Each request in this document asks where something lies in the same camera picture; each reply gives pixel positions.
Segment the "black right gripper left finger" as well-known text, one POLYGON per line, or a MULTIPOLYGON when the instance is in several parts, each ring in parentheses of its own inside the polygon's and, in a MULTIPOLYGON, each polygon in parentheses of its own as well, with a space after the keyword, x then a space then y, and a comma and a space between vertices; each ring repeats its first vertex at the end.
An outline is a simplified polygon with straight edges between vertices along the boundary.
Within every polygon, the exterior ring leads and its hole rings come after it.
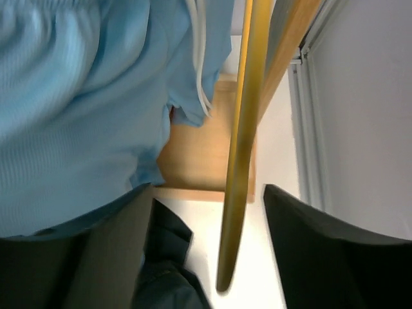
POLYGON ((34 236, 1 240, 2 308, 130 308, 153 188, 34 236))

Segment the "wooden hanger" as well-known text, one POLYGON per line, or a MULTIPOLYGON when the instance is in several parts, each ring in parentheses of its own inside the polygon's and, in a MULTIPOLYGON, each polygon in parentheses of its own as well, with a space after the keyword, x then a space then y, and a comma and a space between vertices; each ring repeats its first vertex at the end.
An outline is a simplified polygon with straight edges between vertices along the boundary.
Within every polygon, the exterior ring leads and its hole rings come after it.
POLYGON ((245 5, 216 275, 216 290, 221 294, 232 282, 243 230, 273 4, 247 1, 245 5))

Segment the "dark charcoal shorts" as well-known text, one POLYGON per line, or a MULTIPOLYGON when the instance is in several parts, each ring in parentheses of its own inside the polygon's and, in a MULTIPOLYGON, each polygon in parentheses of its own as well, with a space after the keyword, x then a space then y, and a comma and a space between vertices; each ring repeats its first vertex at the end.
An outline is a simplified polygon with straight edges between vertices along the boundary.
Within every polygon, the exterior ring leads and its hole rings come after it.
POLYGON ((151 220, 131 308, 210 308, 197 275, 185 267, 192 230, 153 201, 151 220))

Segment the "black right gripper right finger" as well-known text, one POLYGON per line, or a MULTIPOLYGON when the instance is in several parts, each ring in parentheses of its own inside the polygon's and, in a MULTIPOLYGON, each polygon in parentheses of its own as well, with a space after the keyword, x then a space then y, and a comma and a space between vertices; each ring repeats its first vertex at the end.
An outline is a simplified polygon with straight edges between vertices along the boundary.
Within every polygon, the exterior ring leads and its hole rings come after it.
POLYGON ((411 308, 411 241, 356 227, 266 185, 287 308, 411 308))

